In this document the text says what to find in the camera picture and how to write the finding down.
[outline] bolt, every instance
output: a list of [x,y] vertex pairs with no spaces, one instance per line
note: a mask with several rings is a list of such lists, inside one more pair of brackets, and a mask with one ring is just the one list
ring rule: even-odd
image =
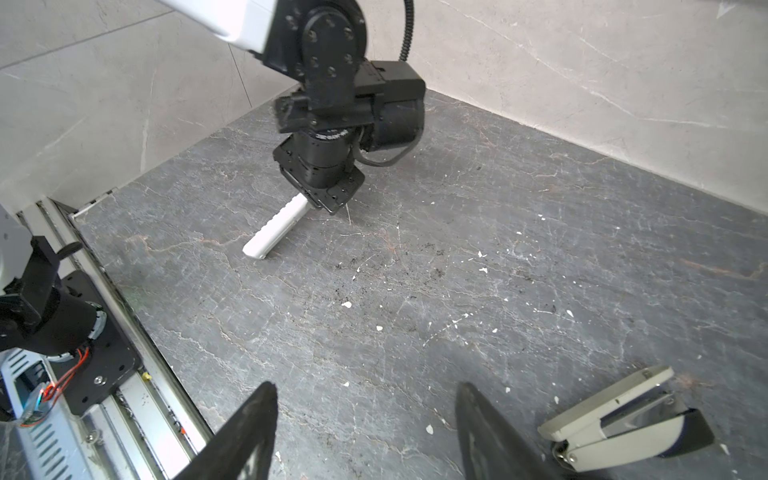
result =
[[96,443],[100,437],[101,433],[98,430],[94,430],[85,436],[85,443]]

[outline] red wire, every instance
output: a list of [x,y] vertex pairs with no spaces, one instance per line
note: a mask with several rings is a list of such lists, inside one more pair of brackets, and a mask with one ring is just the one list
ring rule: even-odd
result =
[[[76,372],[77,369],[80,368],[83,362],[85,362],[85,360],[88,358],[88,355],[91,353],[91,347],[87,347],[85,349],[85,354],[81,353],[80,349],[78,349],[77,351],[79,356],[78,362],[72,368],[70,368],[64,375],[62,375],[55,385],[53,386],[49,385],[45,387],[45,390],[43,391],[43,398],[42,398],[43,402],[47,402],[55,394],[55,397],[53,397],[53,403],[51,404],[51,409],[53,409],[54,406],[56,406],[56,402],[58,402],[58,398],[61,396],[61,394],[64,393],[64,389],[67,388],[67,385],[69,385],[69,382],[74,378],[74,372]],[[46,414],[43,418],[39,419],[35,423],[30,423],[30,424],[22,423],[21,426],[25,428],[34,427],[38,423],[45,420],[47,417],[48,415]]]

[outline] stapler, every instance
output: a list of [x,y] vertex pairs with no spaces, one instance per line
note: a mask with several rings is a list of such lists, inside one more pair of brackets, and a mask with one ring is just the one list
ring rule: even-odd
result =
[[662,384],[669,366],[635,372],[538,428],[558,463],[574,472],[669,458],[701,449],[714,435],[699,410]]

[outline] black mounting plate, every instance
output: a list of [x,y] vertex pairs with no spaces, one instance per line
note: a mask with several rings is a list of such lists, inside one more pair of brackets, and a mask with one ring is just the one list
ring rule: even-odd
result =
[[[91,358],[75,373],[64,391],[70,411],[80,416],[92,405],[114,393],[115,389],[141,366],[141,361],[133,346],[115,324],[112,312],[106,307],[104,299],[85,272],[76,270],[62,279],[61,283],[65,290],[74,290],[78,298],[101,305],[107,314],[104,331],[93,341]],[[67,362],[51,362],[51,368],[57,378],[74,365],[74,359]],[[99,376],[103,379],[101,385],[94,382]]]
[[280,172],[285,178],[296,188],[299,189],[315,207],[323,207],[328,210],[331,215],[335,214],[341,207],[346,205],[347,202],[360,188],[360,185],[366,180],[366,176],[360,171],[358,167],[352,165],[352,169],[339,182],[331,188],[313,188],[310,185],[305,185],[299,182],[293,175],[293,172],[297,173],[300,169],[306,169],[306,167],[299,161],[298,158],[294,158],[295,148],[293,147],[293,135],[288,137],[278,148],[272,153],[275,161],[280,164]]

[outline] gray marble floor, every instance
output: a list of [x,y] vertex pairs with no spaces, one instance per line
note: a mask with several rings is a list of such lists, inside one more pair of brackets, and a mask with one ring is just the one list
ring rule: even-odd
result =
[[266,106],[78,218],[214,430],[272,380],[274,478],[461,478],[458,382],[543,453],[543,421],[665,363],[718,445],[611,477],[762,478],[766,217],[426,104],[414,155],[364,168],[349,211],[312,212],[263,261],[240,249],[296,193]]

